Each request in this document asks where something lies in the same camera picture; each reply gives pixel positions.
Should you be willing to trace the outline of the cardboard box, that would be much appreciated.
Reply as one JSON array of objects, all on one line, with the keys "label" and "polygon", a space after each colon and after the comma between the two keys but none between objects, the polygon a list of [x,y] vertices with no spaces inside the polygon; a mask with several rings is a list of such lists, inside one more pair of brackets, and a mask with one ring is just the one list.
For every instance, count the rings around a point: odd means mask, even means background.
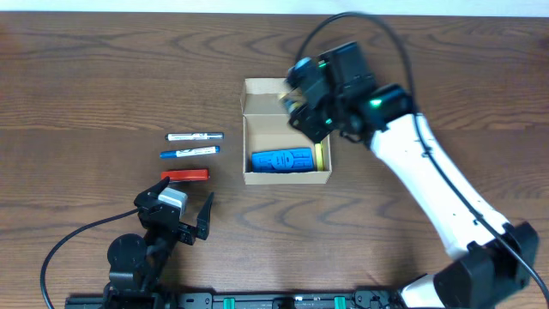
[{"label": "cardboard box", "polygon": [[246,78],[240,96],[243,116],[243,176],[247,185],[320,185],[332,173],[330,140],[322,141],[321,169],[307,173],[256,173],[251,156],[257,152],[287,148],[309,148],[314,143],[289,124],[281,99],[291,89],[283,78]]}]

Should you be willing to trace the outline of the blue whiteboard marker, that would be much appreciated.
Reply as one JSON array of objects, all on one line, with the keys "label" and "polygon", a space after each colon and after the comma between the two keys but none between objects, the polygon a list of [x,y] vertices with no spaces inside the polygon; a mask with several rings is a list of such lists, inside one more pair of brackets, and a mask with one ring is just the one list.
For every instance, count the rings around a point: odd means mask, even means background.
[{"label": "blue whiteboard marker", "polygon": [[198,155],[212,155],[220,152],[219,146],[210,146],[203,148],[187,148],[181,150],[171,150],[160,153],[160,158],[165,159],[175,159],[175,158],[184,158]]}]

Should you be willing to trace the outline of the correction tape dispenser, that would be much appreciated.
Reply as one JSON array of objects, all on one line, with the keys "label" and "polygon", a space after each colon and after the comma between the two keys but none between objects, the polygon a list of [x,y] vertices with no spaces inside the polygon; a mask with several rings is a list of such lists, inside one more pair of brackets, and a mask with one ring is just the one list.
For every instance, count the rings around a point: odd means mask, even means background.
[{"label": "correction tape dispenser", "polygon": [[292,114],[295,110],[299,109],[302,103],[294,98],[288,96],[280,97],[281,104],[284,106],[288,114]]}]

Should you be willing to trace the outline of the yellow highlighter pen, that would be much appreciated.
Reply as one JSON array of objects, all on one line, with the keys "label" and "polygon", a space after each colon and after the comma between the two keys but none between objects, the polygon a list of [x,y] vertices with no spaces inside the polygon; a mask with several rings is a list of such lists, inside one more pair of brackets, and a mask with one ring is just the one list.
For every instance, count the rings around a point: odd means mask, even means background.
[{"label": "yellow highlighter pen", "polygon": [[315,144],[315,158],[316,158],[316,167],[318,172],[324,170],[324,160],[323,160],[323,145],[321,143]]}]

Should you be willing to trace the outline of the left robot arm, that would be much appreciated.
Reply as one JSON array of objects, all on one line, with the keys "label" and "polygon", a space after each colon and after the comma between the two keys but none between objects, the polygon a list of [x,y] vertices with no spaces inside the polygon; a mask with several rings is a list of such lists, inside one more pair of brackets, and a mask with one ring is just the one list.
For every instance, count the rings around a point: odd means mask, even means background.
[{"label": "left robot arm", "polygon": [[135,200],[144,236],[124,234],[107,251],[109,287],[104,308],[177,308],[178,297],[164,289],[161,274],[178,243],[193,245],[209,236],[214,193],[210,193],[196,217],[196,225],[181,222],[188,200],[186,193],[169,186],[164,177],[139,193]]}]

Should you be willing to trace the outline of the blue magnetic whiteboard eraser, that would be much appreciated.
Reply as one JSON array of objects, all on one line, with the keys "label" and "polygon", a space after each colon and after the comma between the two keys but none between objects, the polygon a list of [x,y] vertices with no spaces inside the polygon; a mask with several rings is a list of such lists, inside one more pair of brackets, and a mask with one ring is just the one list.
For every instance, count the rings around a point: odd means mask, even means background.
[{"label": "blue magnetic whiteboard eraser", "polygon": [[312,152],[309,148],[290,148],[251,155],[254,173],[308,173],[315,170]]}]

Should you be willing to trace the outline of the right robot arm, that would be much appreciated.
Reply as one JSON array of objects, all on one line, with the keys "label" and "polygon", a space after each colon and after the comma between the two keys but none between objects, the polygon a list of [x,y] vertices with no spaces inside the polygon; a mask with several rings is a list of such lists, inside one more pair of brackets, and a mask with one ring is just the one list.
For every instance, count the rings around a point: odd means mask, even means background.
[{"label": "right robot arm", "polygon": [[445,154],[413,96],[397,84],[379,87],[356,43],[288,71],[301,94],[288,101],[290,125],[313,142],[331,131],[362,142],[407,187],[435,227],[449,266],[399,291],[408,308],[493,308],[534,277],[539,238],[513,226]]}]

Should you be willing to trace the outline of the black whiteboard marker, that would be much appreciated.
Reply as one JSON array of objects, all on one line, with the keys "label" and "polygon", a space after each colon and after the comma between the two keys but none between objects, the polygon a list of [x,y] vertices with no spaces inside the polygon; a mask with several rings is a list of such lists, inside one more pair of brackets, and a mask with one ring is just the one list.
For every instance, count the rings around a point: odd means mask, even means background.
[{"label": "black whiteboard marker", "polygon": [[165,136],[168,142],[222,140],[223,138],[224,134],[221,132],[168,133]]}]

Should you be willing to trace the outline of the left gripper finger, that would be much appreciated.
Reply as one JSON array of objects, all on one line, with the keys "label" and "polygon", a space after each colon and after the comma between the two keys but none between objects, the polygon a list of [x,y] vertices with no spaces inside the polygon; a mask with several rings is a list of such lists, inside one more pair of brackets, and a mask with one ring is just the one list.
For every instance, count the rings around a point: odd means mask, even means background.
[{"label": "left gripper finger", "polygon": [[214,193],[211,192],[196,218],[196,237],[198,239],[206,240],[209,236],[211,209],[213,201]]},{"label": "left gripper finger", "polygon": [[139,193],[134,200],[134,205],[138,209],[151,209],[160,202],[159,195],[165,188],[168,187],[169,182],[170,178],[164,177],[157,184]]}]

